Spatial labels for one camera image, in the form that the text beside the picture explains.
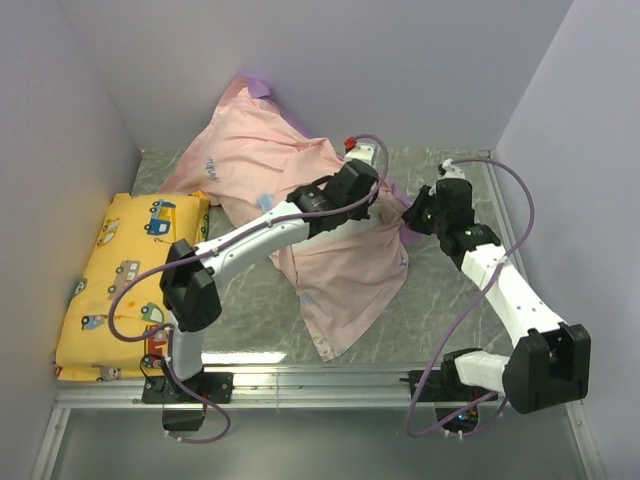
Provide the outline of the pink purple pillowcase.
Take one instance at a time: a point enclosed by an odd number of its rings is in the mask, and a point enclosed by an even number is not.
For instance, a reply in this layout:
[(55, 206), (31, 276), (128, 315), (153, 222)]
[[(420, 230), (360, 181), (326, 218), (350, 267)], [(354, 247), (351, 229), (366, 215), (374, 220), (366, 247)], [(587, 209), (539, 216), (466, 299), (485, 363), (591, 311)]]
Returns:
[[(328, 139), (308, 138), (288, 122), (264, 83), (240, 77), (159, 190), (203, 191), (240, 227), (341, 165)], [(323, 360), (352, 347), (405, 283), (409, 256), (401, 216), (409, 204), (394, 184), (384, 183), (370, 219), (349, 221), (271, 255), (299, 297)]]

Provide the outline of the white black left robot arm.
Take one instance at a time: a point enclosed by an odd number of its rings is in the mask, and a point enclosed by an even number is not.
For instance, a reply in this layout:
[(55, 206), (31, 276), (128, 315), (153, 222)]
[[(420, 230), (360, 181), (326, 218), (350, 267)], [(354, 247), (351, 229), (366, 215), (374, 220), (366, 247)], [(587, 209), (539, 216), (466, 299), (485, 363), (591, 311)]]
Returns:
[(370, 218), (380, 187), (378, 172), (362, 160), (349, 160), (337, 173), (300, 186), (259, 218), (214, 240), (169, 250), (160, 288), (170, 312), (170, 346), (165, 360), (166, 390), (179, 402), (201, 390), (204, 331), (222, 313), (218, 289), (237, 274), (283, 249)]

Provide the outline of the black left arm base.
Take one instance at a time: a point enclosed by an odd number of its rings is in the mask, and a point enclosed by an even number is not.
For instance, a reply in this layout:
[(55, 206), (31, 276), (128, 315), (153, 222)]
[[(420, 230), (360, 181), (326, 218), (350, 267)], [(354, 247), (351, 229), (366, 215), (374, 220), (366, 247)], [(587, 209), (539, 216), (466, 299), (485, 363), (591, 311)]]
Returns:
[[(231, 372), (201, 372), (184, 381), (187, 389), (216, 404), (231, 400), (234, 375)], [(162, 406), (162, 425), (170, 433), (197, 432), (204, 423), (208, 406), (178, 387), (169, 377), (148, 377), (141, 402)]]

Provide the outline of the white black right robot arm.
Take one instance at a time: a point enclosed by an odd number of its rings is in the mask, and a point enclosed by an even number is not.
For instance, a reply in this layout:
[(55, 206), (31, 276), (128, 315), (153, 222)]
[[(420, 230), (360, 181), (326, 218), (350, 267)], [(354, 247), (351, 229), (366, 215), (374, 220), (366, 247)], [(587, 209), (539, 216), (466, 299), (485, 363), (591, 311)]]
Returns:
[(422, 187), (403, 218), (410, 229), (437, 237), (442, 252), (483, 292), (513, 345), (508, 356), (481, 349), (445, 355), (440, 385), (446, 396), (460, 400), (480, 387), (505, 395), (521, 414), (586, 397), (589, 333), (552, 311), (493, 230), (476, 222), (469, 181), (448, 178)]

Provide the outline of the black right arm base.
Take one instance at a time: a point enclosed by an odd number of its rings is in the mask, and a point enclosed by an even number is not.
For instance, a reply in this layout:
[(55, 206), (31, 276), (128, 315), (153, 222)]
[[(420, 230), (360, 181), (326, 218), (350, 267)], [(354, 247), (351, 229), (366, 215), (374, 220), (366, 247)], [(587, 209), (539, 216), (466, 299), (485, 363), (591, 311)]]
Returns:
[[(476, 386), (456, 385), (448, 386), (445, 375), (439, 370), (432, 370), (426, 381), (419, 400), (419, 403), (445, 403), (444, 407), (436, 407), (435, 414), (438, 421), (452, 414), (458, 409), (453, 403), (458, 402), (468, 404), (480, 398), (489, 391)], [(446, 432), (468, 434), (478, 429), (480, 414), (478, 406), (457, 414), (443, 425)]]

